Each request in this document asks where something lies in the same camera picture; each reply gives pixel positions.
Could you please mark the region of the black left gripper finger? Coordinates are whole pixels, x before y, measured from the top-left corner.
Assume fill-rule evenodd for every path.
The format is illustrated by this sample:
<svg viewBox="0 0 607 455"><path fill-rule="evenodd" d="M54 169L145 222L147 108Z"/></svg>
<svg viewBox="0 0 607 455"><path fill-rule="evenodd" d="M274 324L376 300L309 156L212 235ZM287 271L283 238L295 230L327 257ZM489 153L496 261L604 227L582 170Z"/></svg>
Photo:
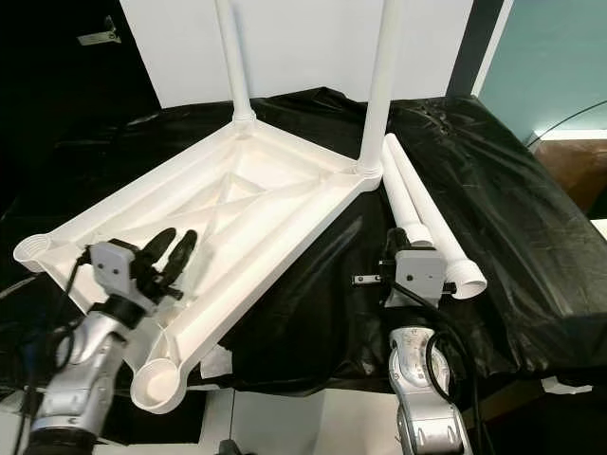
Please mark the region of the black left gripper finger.
<svg viewBox="0 0 607 455"><path fill-rule="evenodd" d="M198 233L195 230L187 230L178 240L166 261L166 285L177 282L195 251L196 243L198 243Z"/></svg>
<svg viewBox="0 0 607 455"><path fill-rule="evenodd" d="M176 238L174 227L161 230L156 237L149 240L146 246L142 248L142 263L147 265L148 268L155 267L156 262L168 251L168 247L174 241L174 238Z"/></svg>

